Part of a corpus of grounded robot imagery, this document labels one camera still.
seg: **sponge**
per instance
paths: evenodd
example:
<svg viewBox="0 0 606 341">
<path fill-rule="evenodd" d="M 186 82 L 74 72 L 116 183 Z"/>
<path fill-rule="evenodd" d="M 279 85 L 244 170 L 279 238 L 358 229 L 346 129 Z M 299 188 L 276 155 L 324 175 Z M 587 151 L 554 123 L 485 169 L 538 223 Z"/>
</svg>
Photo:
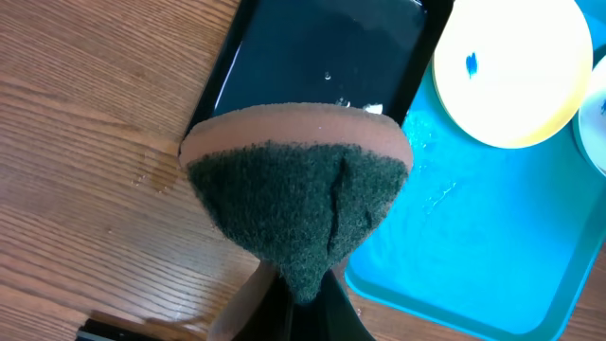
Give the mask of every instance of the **sponge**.
<svg viewBox="0 0 606 341">
<path fill-rule="evenodd" d="M 385 218 L 412 154 L 389 117 L 279 104 L 200 123 L 181 162 L 221 232 L 308 303 L 332 265 Z"/>
</svg>

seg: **blue paint spot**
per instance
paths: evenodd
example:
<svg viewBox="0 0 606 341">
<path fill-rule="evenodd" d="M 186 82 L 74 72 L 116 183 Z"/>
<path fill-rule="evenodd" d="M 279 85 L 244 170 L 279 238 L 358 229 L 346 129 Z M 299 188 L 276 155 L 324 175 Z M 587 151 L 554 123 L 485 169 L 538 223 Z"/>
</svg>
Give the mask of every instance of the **blue paint spot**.
<svg viewBox="0 0 606 341">
<path fill-rule="evenodd" d="M 477 58 L 475 58 L 475 52 L 471 56 L 467 56 L 465 61 L 467 65 L 467 72 L 470 74 L 470 79 L 477 73 Z"/>
</svg>

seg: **dark green sponge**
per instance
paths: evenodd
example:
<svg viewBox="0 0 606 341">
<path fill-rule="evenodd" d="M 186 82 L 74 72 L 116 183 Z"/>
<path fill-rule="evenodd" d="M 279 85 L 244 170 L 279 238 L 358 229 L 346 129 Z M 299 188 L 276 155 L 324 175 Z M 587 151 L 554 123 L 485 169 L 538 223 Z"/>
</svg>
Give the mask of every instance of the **dark green sponge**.
<svg viewBox="0 0 606 341">
<path fill-rule="evenodd" d="M 223 234 L 286 279 L 299 303 L 385 218 L 408 175 L 353 145 L 264 145 L 213 153 L 189 180 Z"/>
</svg>

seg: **wood grain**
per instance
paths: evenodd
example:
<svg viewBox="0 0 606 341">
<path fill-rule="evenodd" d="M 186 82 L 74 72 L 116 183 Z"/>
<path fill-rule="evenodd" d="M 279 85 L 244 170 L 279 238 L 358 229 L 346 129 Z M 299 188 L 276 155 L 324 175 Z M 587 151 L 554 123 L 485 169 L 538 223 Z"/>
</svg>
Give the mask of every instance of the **wood grain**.
<svg viewBox="0 0 606 341">
<path fill-rule="evenodd" d="M 236 6 L 0 0 L 0 340 L 204 339 L 255 269 L 174 157 Z M 606 339 L 604 288 L 602 253 L 564 339 Z M 350 295 L 379 340 L 469 339 Z"/>
</svg>

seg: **tray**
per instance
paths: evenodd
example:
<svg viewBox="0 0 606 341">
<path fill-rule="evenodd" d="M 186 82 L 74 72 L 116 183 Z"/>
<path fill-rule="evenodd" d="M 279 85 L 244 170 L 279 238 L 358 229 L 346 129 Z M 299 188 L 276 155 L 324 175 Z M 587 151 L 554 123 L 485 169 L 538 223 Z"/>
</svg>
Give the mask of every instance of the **tray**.
<svg viewBox="0 0 606 341">
<path fill-rule="evenodd" d="M 578 3 L 606 45 L 606 1 Z M 348 285 L 485 339 L 557 339 L 606 236 L 606 179 L 572 125 L 531 148 L 482 145 L 449 119 L 430 70 L 403 129 L 415 166 Z"/>
</svg>

